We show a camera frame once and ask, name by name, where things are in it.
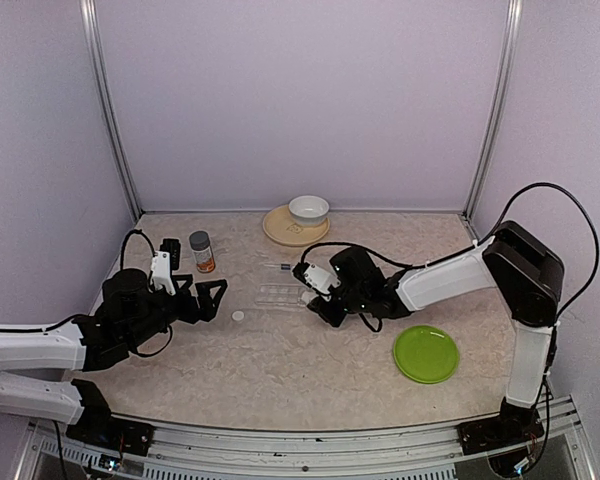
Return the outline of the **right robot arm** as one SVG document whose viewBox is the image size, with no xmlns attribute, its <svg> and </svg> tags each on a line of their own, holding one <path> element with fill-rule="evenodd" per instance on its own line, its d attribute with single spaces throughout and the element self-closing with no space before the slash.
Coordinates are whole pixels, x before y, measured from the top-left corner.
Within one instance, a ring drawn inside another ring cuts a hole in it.
<svg viewBox="0 0 600 480">
<path fill-rule="evenodd" d="M 531 424 L 545 374 L 562 296 L 563 261 L 514 221 L 487 239 L 423 266 L 402 264 L 390 277 L 376 265 L 380 254 L 342 242 L 327 268 L 301 259 L 293 276 L 314 292 L 309 309 L 339 327 L 349 315 L 401 319 L 429 306 L 482 290 L 495 290 L 514 326 L 514 353 L 504 401 L 491 433 L 515 442 Z"/>
</svg>

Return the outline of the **clear plastic pill organizer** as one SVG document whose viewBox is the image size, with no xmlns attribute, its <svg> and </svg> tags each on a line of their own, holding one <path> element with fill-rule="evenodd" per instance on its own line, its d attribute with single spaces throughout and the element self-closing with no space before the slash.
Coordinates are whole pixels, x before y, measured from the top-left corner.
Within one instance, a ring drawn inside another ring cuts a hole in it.
<svg viewBox="0 0 600 480">
<path fill-rule="evenodd" d="M 258 269 L 264 282 L 256 291 L 255 303 L 267 307 L 303 307 L 306 289 L 292 274 L 289 263 L 261 263 Z"/>
</svg>

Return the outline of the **small white pill bottle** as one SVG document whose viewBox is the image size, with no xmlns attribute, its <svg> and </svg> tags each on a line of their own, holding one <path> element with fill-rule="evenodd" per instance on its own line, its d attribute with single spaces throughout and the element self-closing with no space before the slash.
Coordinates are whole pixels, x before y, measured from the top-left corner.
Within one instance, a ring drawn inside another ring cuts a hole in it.
<svg viewBox="0 0 600 480">
<path fill-rule="evenodd" d="M 314 300 L 317 297 L 317 294 L 315 294 L 314 292 L 303 292 L 298 300 L 298 304 L 300 306 L 308 306 L 312 300 Z"/>
</svg>

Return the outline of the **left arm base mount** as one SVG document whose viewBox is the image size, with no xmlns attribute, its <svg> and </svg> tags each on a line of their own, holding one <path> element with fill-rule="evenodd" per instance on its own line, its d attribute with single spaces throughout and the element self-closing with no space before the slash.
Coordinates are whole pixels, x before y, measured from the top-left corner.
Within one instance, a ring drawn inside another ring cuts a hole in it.
<svg viewBox="0 0 600 480">
<path fill-rule="evenodd" d="M 88 445 L 146 457 L 155 428 L 144 422 L 126 420 L 112 414 L 97 386 L 74 379 L 70 384 L 80 395 L 81 415 L 66 428 L 66 436 Z"/>
</svg>

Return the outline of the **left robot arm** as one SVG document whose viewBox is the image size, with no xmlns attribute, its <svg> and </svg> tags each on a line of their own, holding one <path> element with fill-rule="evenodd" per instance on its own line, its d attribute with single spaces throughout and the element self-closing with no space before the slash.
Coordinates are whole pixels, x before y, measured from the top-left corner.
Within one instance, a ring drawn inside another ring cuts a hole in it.
<svg viewBox="0 0 600 480">
<path fill-rule="evenodd" d="M 25 373 L 108 370 L 140 356 L 141 346 L 155 335 L 172 335 L 176 321 L 213 320 L 227 288 L 224 279 L 196 283 L 190 275 L 167 276 L 153 286 L 143 271 L 128 268 L 103 283 L 103 301 L 92 315 L 0 327 L 0 414 L 80 424 L 98 444 L 113 443 L 120 424 L 94 383 L 49 382 Z"/>
</svg>

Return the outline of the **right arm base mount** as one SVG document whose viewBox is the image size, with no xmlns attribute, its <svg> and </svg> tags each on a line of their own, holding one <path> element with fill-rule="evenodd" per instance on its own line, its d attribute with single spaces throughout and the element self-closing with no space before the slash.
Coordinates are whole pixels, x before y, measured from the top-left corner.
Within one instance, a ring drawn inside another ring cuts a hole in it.
<svg viewBox="0 0 600 480">
<path fill-rule="evenodd" d="M 464 455 L 516 445 L 545 434 L 536 407 L 521 408 L 506 400 L 501 402 L 497 415 L 463 422 L 457 431 Z"/>
</svg>

